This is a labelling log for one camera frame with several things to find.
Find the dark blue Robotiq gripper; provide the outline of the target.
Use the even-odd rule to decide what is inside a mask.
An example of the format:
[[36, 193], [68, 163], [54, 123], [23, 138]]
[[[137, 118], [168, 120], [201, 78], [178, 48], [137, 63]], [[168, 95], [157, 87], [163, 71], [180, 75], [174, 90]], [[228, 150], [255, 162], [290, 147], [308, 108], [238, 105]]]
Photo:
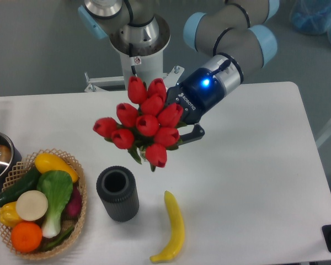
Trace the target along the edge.
[[167, 91], [166, 106], [176, 103], [183, 108], [180, 120], [193, 124], [191, 132], [181, 135], [178, 145], [201, 140], [204, 128], [198, 123], [202, 116], [218, 104], [226, 95], [225, 86], [220, 82], [222, 70], [210, 71], [199, 68], [184, 81]]

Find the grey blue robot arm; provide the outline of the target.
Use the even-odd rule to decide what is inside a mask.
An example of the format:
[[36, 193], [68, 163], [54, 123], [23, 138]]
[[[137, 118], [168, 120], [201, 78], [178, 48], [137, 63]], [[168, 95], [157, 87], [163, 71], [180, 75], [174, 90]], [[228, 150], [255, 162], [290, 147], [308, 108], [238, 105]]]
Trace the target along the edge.
[[264, 23], [278, 8], [278, 1], [227, 1], [214, 15], [191, 15], [183, 39], [209, 60], [184, 80], [182, 67], [163, 71], [170, 29], [153, 1], [84, 1], [78, 14], [91, 34], [108, 38], [119, 53], [124, 83], [132, 76], [146, 83], [164, 80], [167, 103], [180, 104], [182, 122], [193, 126], [180, 138], [187, 144], [203, 137], [201, 117], [275, 56], [277, 41]]

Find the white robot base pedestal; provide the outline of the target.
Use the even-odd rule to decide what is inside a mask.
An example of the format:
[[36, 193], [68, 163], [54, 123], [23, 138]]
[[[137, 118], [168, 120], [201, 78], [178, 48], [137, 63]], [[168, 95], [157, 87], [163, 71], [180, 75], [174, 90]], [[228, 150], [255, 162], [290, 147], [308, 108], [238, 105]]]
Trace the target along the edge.
[[167, 22], [155, 14], [144, 26], [124, 25], [119, 31], [108, 35], [109, 41], [119, 53], [122, 76], [89, 78], [85, 75], [86, 92], [113, 91], [116, 86], [128, 89], [129, 78], [137, 76], [146, 84], [162, 78], [167, 88], [179, 83], [184, 68], [176, 65], [169, 72], [163, 71], [163, 51], [170, 41]]

